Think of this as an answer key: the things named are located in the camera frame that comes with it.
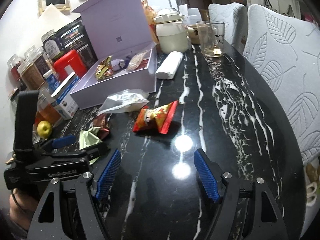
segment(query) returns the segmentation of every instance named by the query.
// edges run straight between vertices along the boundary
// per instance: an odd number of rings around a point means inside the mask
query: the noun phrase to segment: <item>chair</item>
[[[307,165],[320,155],[320,31],[257,4],[248,20],[243,56],[278,98]]]
[[[242,54],[244,45],[241,39],[247,36],[248,26],[244,5],[235,2],[227,5],[212,3],[208,9],[210,21],[225,23],[225,40]]]

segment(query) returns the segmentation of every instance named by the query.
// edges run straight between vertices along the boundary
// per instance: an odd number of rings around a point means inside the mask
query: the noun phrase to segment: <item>black marble table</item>
[[[167,135],[135,134],[138,112],[109,116],[105,142],[122,163],[107,199],[100,204],[112,239],[201,240],[216,206],[199,182],[193,153],[202,148],[223,171],[262,177],[275,197],[290,239],[299,239],[305,215],[301,155],[290,123],[275,95],[250,63],[225,44],[226,53],[204,59],[198,46],[184,53],[173,80],[157,80],[153,108],[179,100]],[[164,60],[159,55],[158,64]],[[78,111],[55,136],[90,128],[97,107]],[[63,150],[77,149],[78,144]],[[244,217],[239,202],[229,239],[237,239]]]

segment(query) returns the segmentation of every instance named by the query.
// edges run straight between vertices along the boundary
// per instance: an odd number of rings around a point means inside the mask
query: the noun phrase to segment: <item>black snack bag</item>
[[[56,32],[56,35],[61,39],[65,51],[69,52],[75,49],[88,69],[97,62],[97,56],[85,31],[81,17],[62,27]]]

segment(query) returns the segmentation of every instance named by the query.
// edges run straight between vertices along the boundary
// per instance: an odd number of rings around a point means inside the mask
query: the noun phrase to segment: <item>glass cup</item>
[[[224,22],[197,22],[201,52],[208,57],[223,55]]]

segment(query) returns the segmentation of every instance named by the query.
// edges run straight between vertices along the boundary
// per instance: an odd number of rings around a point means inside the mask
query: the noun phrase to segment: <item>yellow apple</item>
[[[43,139],[48,139],[52,133],[52,126],[48,121],[41,121],[37,127],[38,135]]]

